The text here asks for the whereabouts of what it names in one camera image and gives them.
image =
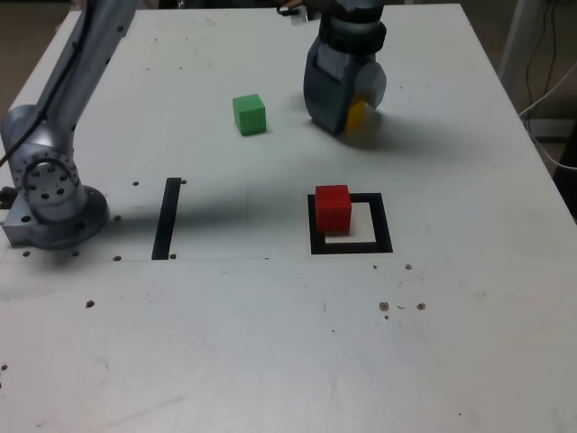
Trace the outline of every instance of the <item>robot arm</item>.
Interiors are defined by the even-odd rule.
[[[12,244],[63,248],[88,239],[107,221],[104,196],[80,181],[74,130],[137,3],[89,0],[38,104],[14,108],[2,122],[0,135],[19,192],[4,223]]]

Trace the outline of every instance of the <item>black square outline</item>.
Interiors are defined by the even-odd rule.
[[[308,200],[308,230],[310,232],[311,254],[370,254],[392,253],[393,245],[390,241],[389,226],[385,207],[382,204],[382,195],[379,192],[367,194],[351,194],[352,203],[369,203],[371,207],[372,228],[376,242],[340,242],[327,244],[325,235],[316,230],[315,195],[309,194]]]

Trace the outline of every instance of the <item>floor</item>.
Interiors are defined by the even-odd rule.
[[[424,3],[454,2],[436,0]],[[516,0],[461,1],[483,49],[495,67],[505,46],[515,3]],[[69,5],[66,3],[0,2],[0,59],[3,60],[0,68],[0,117],[10,108],[68,11]],[[538,59],[537,71],[545,71],[545,64],[545,58]],[[552,144],[548,145],[548,150],[558,158],[563,147]],[[551,162],[547,161],[546,165],[550,171],[554,169]]]

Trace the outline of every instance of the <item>cube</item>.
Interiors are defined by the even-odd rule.
[[[258,95],[236,97],[233,99],[234,122],[242,135],[264,133],[267,130],[267,117],[264,104]]]
[[[316,187],[315,220],[316,230],[326,232],[348,232],[351,229],[353,204],[346,185]]]
[[[346,131],[354,131],[364,126],[366,118],[367,101],[364,97],[353,99],[349,107],[349,115],[346,118]]]

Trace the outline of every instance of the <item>cable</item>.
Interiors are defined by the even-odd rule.
[[[569,70],[567,71],[567,73],[565,75],[563,75],[563,77],[559,80],[559,82],[557,82],[557,84],[554,85],[554,87],[549,90],[547,93],[545,93],[542,97],[540,97],[539,99],[537,99],[537,101],[535,103],[533,103],[532,105],[528,106],[526,109],[524,109],[523,111],[521,111],[519,113],[519,117],[524,115],[527,111],[529,111],[531,108],[533,108],[534,106],[537,106],[540,102],[542,102],[544,99],[546,99],[547,97],[549,97],[549,95],[551,95],[553,92],[555,92],[556,89],[559,88],[559,86],[561,86],[563,84],[563,82],[572,74],[572,72],[577,68],[577,61],[573,64],[573,66],[571,66],[569,68]]]
[[[551,6],[552,3],[547,3],[547,6],[545,7],[545,10],[543,11],[543,29],[541,31],[541,34],[539,35],[539,38],[537,39],[537,44],[535,45],[535,48],[533,49],[533,52],[531,53],[531,56],[529,57],[529,62],[527,63],[527,68],[525,69],[525,85],[527,86],[527,93],[529,94],[529,105],[531,106],[533,104],[533,92],[531,90],[531,84],[529,83],[529,72],[531,70],[531,66],[533,64],[533,60],[535,59],[536,54],[539,51],[539,48],[541,47],[541,43],[543,43],[543,40],[545,38],[545,35],[547,33],[547,13],[549,12],[549,7]],[[531,132],[531,113],[529,113],[527,115],[527,119],[525,121],[525,129],[527,129],[529,132]]]
[[[545,149],[545,147],[529,132],[527,131],[527,135],[529,136],[529,138],[533,141],[534,144],[536,144],[538,146],[538,148],[541,150],[541,152],[545,155],[545,157],[547,158],[547,160],[549,160],[550,162],[552,162],[553,164],[555,164],[557,167],[559,167],[560,169],[564,169],[564,170],[569,170],[569,171],[577,171],[577,167],[571,167],[569,165],[563,165],[560,162],[557,162],[553,156],[551,156],[549,154],[549,152]]]
[[[555,29],[555,12],[559,6],[560,0],[554,0],[553,9],[551,10],[551,29],[553,31],[553,57],[551,58],[551,65],[549,66],[549,73],[547,74],[547,81],[545,82],[545,90],[543,95],[549,90],[549,85],[551,84],[551,76],[553,75],[553,69],[555,66],[555,61],[557,60],[557,29]]]
[[[32,124],[26,130],[26,132],[22,134],[22,137],[20,137],[12,145],[12,147],[10,147],[10,149],[6,152],[6,154],[2,157],[2,159],[0,159],[0,168],[4,164],[6,164],[6,162],[10,158],[12,158],[12,156],[16,153],[16,151],[18,151],[18,149],[20,149],[20,147],[24,144],[24,142],[26,142],[26,140],[28,140],[28,138],[34,133],[34,131],[42,123],[42,121],[46,119],[46,114],[50,109],[50,105],[52,104],[54,98],[58,94],[58,91],[60,90],[62,83],[66,79],[66,76],[69,74],[70,69],[72,68],[74,62],[78,58],[78,55],[84,49],[84,44],[86,42],[88,31],[90,30],[90,24],[92,23],[93,12],[94,12],[94,0],[88,0],[84,22],[82,23],[82,30],[80,31],[80,37],[78,38],[78,42],[72,42],[72,49],[74,51],[72,52],[72,55],[70,56],[68,63],[60,73],[58,79],[56,80],[56,83],[54,84],[54,87],[52,88],[52,91],[49,93],[48,98],[46,99],[44,107],[38,112],[38,115],[36,116],[36,119],[34,119],[34,122],[32,122]]]

